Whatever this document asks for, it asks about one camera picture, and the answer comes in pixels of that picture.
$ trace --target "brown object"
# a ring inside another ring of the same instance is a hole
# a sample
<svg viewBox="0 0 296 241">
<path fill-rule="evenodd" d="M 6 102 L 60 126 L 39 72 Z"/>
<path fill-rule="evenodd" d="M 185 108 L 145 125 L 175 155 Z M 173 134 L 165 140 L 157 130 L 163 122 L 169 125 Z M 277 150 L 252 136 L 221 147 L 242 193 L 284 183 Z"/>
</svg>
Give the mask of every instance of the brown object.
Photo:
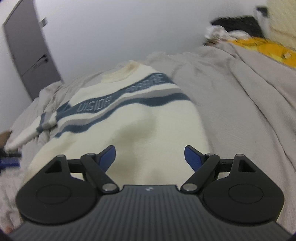
<svg viewBox="0 0 296 241">
<path fill-rule="evenodd" d="M 0 148 L 4 148 L 11 133 L 12 131 L 5 131 L 0 134 Z"/>
</svg>

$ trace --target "dark blue stripe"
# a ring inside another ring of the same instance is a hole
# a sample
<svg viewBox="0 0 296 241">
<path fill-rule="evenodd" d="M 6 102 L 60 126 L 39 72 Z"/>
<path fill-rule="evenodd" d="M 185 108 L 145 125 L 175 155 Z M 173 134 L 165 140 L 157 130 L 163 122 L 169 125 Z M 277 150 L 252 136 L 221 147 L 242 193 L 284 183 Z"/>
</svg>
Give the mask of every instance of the dark blue stripe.
<svg viewBox="0 0 296 241">
<path fill-rule="evenodd" d="M 146 106 L 154 107 L 154 106 L 162 106 L 162 105 L 165 105 L 165 104 L 175 101 L 175 100 L 190 100 L 190 99 L 185 94 L 175 93 L 175 94 L 171 94 L 171 95 L 163 96 L 163 97 L 137 98 L 137 99 L 126 100 L 126 101 L 123 101 L 122 103 L 120 103 L 119 105 L 117 105 L 114 109 L 107 111 L 100 118 L 95 119 L 86 125 L 83 125 L 83 126 L 68 125 L 68 126 L 66 126 L 61 132 L 57 133 L 54 137 L 59 138 L 66 131 L 69 131 L 72 133 L 81 133 L 81 132 L 87 131 L 94 124 L 97 124 L 97 123 L 101 122 L 102 120 L 107 119 L 118 108 L 129 105 L 129 104 L 143 104 Z"/>
<path fill-rule="evenodd" d="M 144 79 L 142 79 L 132 85 L 129 85 L 123 89 L 120 89 L 114 93 L 111 93 L 109 95 L 96 97 L 96 98 L 92 98 L 92 99 L 87 99 L 87 100 L 84 100 L 84 101 L 74 105 L 74 106 L 71 106 L 67 102 L 57 109 L 56 120 L 58 122 L 60 119 L 66 117 L 66 116 L 75 115 L 77 113 L 98 113 L 98 112 L 104 110 L 105 108 L 107 108 L 108 105 L 110 105 L 111 103 L 116 101 L 119 97 L 121 97 L 125 93 L 132 93 L 132 92 L 136 92 L 139 90 L 150 88 L 155 85 L 166 84 L 166 83 L 174 84 L 174 82 L 167 75 L 165 75 L 163 73 L 150 74 L 147 77 L 145 77 Z M 98 109 L 96 107 L 96 104 L 95 104 L 96 102 L 98 102 L 100 100 L 103 100 L 103 102 L 104 102 L 104 100 L 107 100 L 107 99 L 108 99 L 108 103 L 107 104 L 104 103 L 104 106 L 102 106 L 102 108 Z"/>
<path fill-rule="evenodd" d="M 44 122 L 46 112 L 41 115 L 39 126 L 36 128 L 36 131 L 40 134 L 43 131 L 42 124 Z"/>
</svg>

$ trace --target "sweater sleeve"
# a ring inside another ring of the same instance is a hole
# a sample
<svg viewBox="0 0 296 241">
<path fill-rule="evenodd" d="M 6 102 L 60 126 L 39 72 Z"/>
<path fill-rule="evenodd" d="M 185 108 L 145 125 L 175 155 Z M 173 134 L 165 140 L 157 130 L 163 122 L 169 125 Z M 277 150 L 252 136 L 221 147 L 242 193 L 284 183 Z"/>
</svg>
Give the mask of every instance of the sweater sleeve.
<svg viewBox="0 0 296 241">
<path fill-rule="evenodd" d="M 39 136 L 42 131 L 51 129 L 57 124 L 55 117 L 56 113 L 52 114 L 49 112 L 38 116 L 33 123 L 24 129 L 13 141 L 7 143 L 4 149 L 6 151 L 15 151 L 34 137 Z"/>
</svg>

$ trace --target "white logo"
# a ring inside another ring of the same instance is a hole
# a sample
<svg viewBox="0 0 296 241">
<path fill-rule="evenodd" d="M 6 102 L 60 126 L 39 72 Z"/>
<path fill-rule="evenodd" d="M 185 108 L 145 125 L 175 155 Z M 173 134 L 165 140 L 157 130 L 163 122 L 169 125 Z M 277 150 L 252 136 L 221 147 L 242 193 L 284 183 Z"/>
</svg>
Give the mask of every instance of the white logo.
<svg viewBox="0 0 296 241">
<path fill-rule="evenodd" d="M 153 191 L 153 187 L 148 187 L 148 188 L 146 188 L 146 190 L 147 190 L 148 192 Z"/>
</svg>

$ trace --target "ribbed gray surface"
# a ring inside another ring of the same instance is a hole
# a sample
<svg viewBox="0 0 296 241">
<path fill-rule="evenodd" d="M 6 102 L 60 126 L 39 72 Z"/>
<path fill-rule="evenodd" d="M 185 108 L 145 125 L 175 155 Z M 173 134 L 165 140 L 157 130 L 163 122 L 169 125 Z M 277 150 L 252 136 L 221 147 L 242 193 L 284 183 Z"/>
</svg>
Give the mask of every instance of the ribbed gray surface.
<svg viewBox="0 0 296 241">
<path fill-rule="evenodd" d="M 276 223 L 239 227 L 210 215 L 198 197 L 175 186 L 125 186 L 105 195 L 85 217 L 61 226 L 23 224 L 15 241 L 285 241 L 289 234 Z"/>
</svg>

